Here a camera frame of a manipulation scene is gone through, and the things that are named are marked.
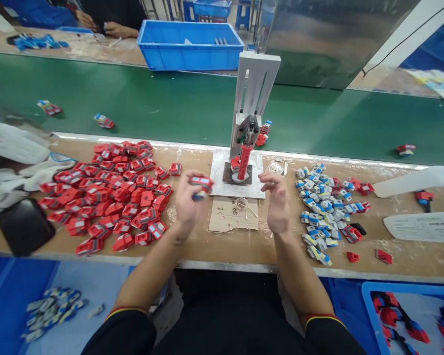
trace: pile of red parts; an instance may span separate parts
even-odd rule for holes
[[[55,210],[48,220],[65,225],[70,236],[90,236],[76,248],[77,255],[100,251],[112,233],[118,236],[113,251],[163,236],[167,226],[160,218],[173,189],[160,181],[179,176],[182,167],[156,166],[152,149],[147,141],[96,145],[90,163],[79,162],[40,186],[48,197],[39,205]],[[155,177],[145,174],[152,170]]]

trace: table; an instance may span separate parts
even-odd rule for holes
[[[53,150],[74,157],[78,160],[89,161],[92,157],[92,147],[95,142],[105,141],[119,142],[123,139],[93,137],[76,135],[73,139],[53,139]],[[152,142],[154,145],[154,158],[157,164],[169,166],[172,162],[179,161],[183,169],[199,169],[204,173],[210,172],[212,150],[214,147],[175,144],[164,142]],[[299,215],[306,208],[297,196],[294,187],[294,170],[303,166],[312,166],[322,160],[327,165],[326,173],[331,177],[340,179],[355,177],[361,181],[377,182],[385,177],[404,174],[414,169],[415,166],[384,164],[351,159],[331,159],[310,155],[276,153],[289,162],[289,172],[286,176],[291,194],[291,215],[293,230],[296,236],[305,232],[305,227],[299,221]],[[274,158],[274,154],[266,152],[263,155],[264,167]],[[171,177],[167,182],[177,189],[179,178]],[[436,193],[436,199],[432,208],[435,212],[444,211],[444,188],[432,189]],[[414,201],[413,194],[406,194],[388,199],[379,199],[374,196],[362,197],[353,194],[354,201],[368,201],[372,209],[360,215],[353,216],[353,222],[361,223],[366,229],[367,235],[356,245],[351,245],[343,240],[336,248],[327,251],[330,255],[332,268],[323,267],[317,261],[311,260],[311,265],[320,276],[368,278],[382,280],[402,280],[444,283],[444,244],[420,243],[393,239],[382,223],[382,219],[397,213],[420,213],[421,207]],[[240,270],[252,272],[276,272],[276,253],[274,241],[270,237],[270,231],[266,225],[267,200],[261,202],[259,209],[259,231],[235,229],[227,233],[208,232],[207,226],[211,208],[207,208],[200,224],[195,228],[191,238],[187,242],[183,261],[180,267],[209,268],[222,270]],[[168,224],[174,222],[175,207],[174,198],[166,208],[162,221]],[[90,261],[106,261],[115,263],[138,263],[151,247],[134,246],[129,250],[113,253],[111,246],[115,235],[109,237],[105,248],[91,256],[84,258]],[[70,237],[66,231],[58,230],[56,236],[40,248],[34,257],[74,259],[75,247],[85,237]],[[375,259],[374,250],[380,248],[394,258],[393,265],[387,265]],[[360,255],[360,261],[356,264],[348,262],[347,251],[353,251]],[[0,255],[9,255],[10,251],[0,232]]]

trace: gray metal panel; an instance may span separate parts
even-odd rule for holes
[[[265,51],[282,59],[275,82],[345,89],[418,3],[278,0]]]

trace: blue chair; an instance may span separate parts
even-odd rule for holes
[[[235,21],[235,28],[240,29],[240,25],[245,26],[247,31],[250,30],[250,11],[251,11],[250,0],[239,0],[237,6],[237,19]],[[242,9],[245,7],[245,15],[242,16]]]

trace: phone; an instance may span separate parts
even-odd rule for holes
[[[16,257],[31,255],[56,234],[33,198],[23,199],[0,212],[0,229]]]

